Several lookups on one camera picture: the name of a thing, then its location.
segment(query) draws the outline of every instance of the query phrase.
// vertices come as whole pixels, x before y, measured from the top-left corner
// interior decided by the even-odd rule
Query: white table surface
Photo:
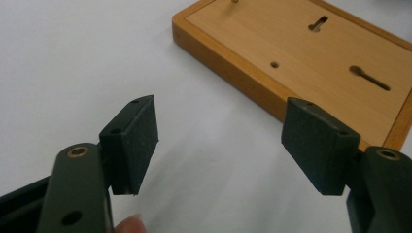
[[[160,142],[138,196],[151,233],[350,232],[281,145],[282,124],[173,43],[174,1],[0,1],[0,195],[52,171],[130,100],[154,94]],[[333,0],[412,41],[412,2]],[[412,136],[402,150],[412,154]]]

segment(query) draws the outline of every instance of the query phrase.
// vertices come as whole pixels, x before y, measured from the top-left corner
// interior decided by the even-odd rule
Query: light wooden panel
[[[311,31],[321,17],[320,31]],[[411,124],[412,51],[385,33],[319,1],[200,1],[174,17],[181,47],[275,117],[283,119],[289,96],[313,101],[358,131],[362,149],[399,149],[391,138],[403,142]]]

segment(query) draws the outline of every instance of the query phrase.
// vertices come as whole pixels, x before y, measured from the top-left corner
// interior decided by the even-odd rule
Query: black plastic arm
[[[288,99],[282,143],[323,195],[347,200],[355,233],[412,232],[412,161],[391,149],[358,150],[360,135],[315,104]]]
[[[0,198],[0,232],[113,232],[108,187],[138,194],[158,142],[155,99],[128,103],[100,143],[61,151],[52,174]]]

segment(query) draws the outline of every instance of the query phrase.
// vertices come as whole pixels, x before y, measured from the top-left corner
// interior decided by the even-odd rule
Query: finger
[[[141,216],[130,216],[119,223],[115,228],[116,233],[147,233]]]

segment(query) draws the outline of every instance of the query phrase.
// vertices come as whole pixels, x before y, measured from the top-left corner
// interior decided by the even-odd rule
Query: screw hole
[[[82,212],[74,211],[67,214],[62,220],[61,224],[64,226],[73,225],[82,218]]]
[[[349,133],[342,130],[342,131],[339,131],[338,134],[339,134],[339,135],[342,135],[342,136],[346,136],[346,135],[348,135]]]
[[[396,152],[390,150],[377,150],[376,153],[381,157],[384,157],[389,160],[400,160],[401,157]]]
[[[121,129],[114,129],[112,131],[110,131],[111,134],[120,134],[121,133]]]
[[[75,155],[79,155],[79,154],[81,154],[81,153],[84,153],[86,150],[84,149],[84,148],[79,148],[79,149],[74,149],[73,151],[72,151],[72,153],[73,154],[75,154]]]
[[[86,155],[88,153],[88,147],[77,147],[69,150],[67,156],[71,158],[78,158]]]
[[[276,61],[272,61],[272,62],[270,62],[270,66],[273,67],[273,68],[279,68],[279,63],[276,62]]]

